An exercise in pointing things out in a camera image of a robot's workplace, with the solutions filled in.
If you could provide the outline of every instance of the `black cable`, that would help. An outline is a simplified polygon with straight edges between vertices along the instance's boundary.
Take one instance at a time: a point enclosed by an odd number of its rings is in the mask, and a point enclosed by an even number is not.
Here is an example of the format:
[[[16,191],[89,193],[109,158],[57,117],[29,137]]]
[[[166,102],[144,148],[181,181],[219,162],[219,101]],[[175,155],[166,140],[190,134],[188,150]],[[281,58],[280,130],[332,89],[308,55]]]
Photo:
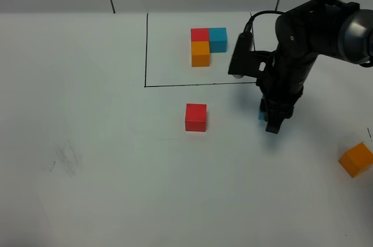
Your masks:
[[[244,32],[245,31],[251,31],[252,23],[254,22],[254,19],[262,14],[283,14],[284,12],[281,11],[275,11],[275,10],[267,10],[267,11],[260,11],[253,16],[250,17],[250,20],[247,22]]]
[[[252,45],[254,46],[254,51],[256,51],[255,48],[255,35],[254,35],[254,26],[251,24],[251,33],[252,33]]]

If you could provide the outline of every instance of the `white table surface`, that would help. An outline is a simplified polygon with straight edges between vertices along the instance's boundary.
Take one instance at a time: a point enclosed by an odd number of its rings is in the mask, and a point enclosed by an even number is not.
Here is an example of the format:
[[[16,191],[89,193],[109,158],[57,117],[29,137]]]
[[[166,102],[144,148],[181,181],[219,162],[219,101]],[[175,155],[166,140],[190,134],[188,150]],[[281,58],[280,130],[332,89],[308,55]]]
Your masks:
[[[257,49],[276,48],[275,18],[256,21]],[[320,57],[274,135],[254,84],[144,87],[145,15],[2,15],[0,29],[0,218],[25,223],[15,237],[372,245],[372,172],[351,179],[337,162],[370,142],[369,69]],[[207,104],[206,133],[184,131],[186,103]]]

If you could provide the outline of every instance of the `camera mounted on robot arm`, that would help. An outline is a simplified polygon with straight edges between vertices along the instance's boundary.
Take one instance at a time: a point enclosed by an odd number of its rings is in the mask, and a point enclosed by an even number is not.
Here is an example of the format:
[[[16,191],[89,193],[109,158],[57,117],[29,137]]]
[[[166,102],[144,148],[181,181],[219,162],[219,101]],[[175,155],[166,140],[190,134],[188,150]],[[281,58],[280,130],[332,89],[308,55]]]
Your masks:
[[[251,51],[252,23],[268,13],[280,14],[275,26],[277,49]],[[293,115],[318,55],[372,67],[373,11],[360,9],[355,2],[310,0],[286,13],[258,12],[238,36],[228,74],[257,78],[267,132],[278,133],[282,122]]]

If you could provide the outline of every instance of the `smudge mark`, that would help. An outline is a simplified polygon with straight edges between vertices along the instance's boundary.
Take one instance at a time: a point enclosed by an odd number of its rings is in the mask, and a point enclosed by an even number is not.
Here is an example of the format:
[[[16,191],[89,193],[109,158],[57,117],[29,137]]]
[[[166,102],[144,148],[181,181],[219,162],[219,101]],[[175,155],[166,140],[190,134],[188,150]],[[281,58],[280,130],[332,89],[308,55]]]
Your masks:
[[[53,162],[53,166],[52,166],[52,168],[49,170],[49,172],[52,172],[52,170],[53,170],[55,164],[56,164],[56,161]]]
[[[57,145],[56,154],[69,176],[76,175],[77,171],[82,167],[81,157],[72,146],[70,140],[65,142],[62,147]]]

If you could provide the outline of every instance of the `stacked cubes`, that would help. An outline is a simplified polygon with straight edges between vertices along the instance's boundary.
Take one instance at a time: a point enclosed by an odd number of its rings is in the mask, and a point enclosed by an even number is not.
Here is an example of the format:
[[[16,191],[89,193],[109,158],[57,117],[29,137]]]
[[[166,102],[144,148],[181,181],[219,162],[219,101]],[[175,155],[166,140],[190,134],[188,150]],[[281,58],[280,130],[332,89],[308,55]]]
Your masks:
[[[210,66],[210,53],[227,52],[227,29],[191,29],[192,66]]]

